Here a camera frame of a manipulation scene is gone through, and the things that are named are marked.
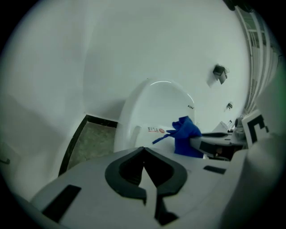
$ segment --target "toilet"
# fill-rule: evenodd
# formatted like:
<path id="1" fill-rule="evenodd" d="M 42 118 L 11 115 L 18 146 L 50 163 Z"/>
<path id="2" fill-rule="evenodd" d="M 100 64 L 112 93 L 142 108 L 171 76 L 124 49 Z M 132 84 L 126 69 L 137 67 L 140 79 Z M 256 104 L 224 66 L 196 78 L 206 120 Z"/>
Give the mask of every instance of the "toilet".
<path id="1" fill-rule="evenodd" d="M 147 79 L 127 98 L 115 133 L 114 152 L 135 147 L 175 150 L 172 137 L 152 144 L 173 130 L 172 122 L 189 116 L 195 123 L 195 107 L 191 96 L 171 80 Z"/>

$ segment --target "black slot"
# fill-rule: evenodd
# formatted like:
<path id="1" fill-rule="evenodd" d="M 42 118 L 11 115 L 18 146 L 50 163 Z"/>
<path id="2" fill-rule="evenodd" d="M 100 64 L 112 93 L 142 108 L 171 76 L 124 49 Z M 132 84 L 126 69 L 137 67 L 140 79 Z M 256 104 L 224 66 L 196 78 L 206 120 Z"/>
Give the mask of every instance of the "black slot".
<path id="1" fill-rule="evenodd" d="M 208 171 L 211 171 L 211 172 L 214 172 L 217 174 L 224 174 L 226 171 L 226 169 L 222 169 L 222 168 L 218 168 L 218 167 L 214 167 L 214 166 L 210 166 L 210 165 L 205 166 L 204 170 L 208 170 Z"/>
<path id="2" fill-rule="evenodd" d="M 43 215 L 55 222 L 59 222 L 64 213 L 67 211 L 77 194 L 80 187 L 68 185 L 44 210 Z"/>

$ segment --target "white wall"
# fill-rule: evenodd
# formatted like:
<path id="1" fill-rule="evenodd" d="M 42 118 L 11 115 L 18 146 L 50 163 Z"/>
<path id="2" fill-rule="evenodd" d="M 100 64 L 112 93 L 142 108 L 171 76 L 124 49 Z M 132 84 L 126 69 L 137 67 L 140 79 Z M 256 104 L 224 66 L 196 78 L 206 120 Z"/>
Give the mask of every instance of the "white wall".
<path id="1" fill-rule="evenodd" d="M 228 79 L 213 82 L 216 64 Z M 250 61 L 243 28 L 222 0 L 111 1 L 94 29 L 84 70 L 87 113 L 118 120 L 124 101 L 143 80 L 178 82 L 193 97 L 202 131 L 239 116 Z M 228 102 L 234 108 L 226 111 Z"/>
<path id="2" fill-rule="evenodd" d="M 0 168 L 9 187 L 30 200 L 57 177 L 85 112 L 118 120 L 148 77 L 183 85 L 202 131 L 235 119 L 247 96 L 247 53 L 221 0 L 40 2 L 0 61 L 0 152 L 11 160 Z M 213 82 L 216 64 L 230 69 L 223 85 Z"/>
<path id="3" fill-rule="evenodd" d="M 11 164 L 0 166 L 11 190 L 27 200 L 58 176 L 85 115 L 89 10 L 86 1 L 40 2 L 14 31 L 1 59 L 1 151 Z"/>

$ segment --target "black rubber part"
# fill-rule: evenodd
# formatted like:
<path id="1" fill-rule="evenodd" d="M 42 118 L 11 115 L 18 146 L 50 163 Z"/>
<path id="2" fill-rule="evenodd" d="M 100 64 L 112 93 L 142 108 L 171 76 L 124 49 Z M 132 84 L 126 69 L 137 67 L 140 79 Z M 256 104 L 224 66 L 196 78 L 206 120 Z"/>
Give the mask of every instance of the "black rubber part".
<path id="1" fill-rule="evenodd" d="M 68 185 L 44 210 L 43 215 L 55 222 L 59 222 L 73 200 L 78 195 L 80 187 Z"/>

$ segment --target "blue cloth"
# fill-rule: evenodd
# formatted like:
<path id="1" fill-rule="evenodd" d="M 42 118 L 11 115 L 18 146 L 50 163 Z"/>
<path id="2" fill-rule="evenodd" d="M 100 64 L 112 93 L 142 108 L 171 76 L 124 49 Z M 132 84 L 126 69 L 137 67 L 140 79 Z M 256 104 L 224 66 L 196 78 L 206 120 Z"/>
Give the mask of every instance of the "blue cloth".
<path id="1" fill-rule="evenodd" d="M 192 120 L 188 116 L 181 117 L 179 118 L 178 122 L 173 122 L 172 126 L 175 128 L 175 130 L 167 131 L 169 134 L 156 139 L 152 143 L 155 144 L 158 141 L 170 136 L 175 138 L 175 153 L 189 157 L 203 158 L 204 154 L 191 147 L 189 143 L 190 138 L 202 136 L 199 128 L 193 124 Z"/>

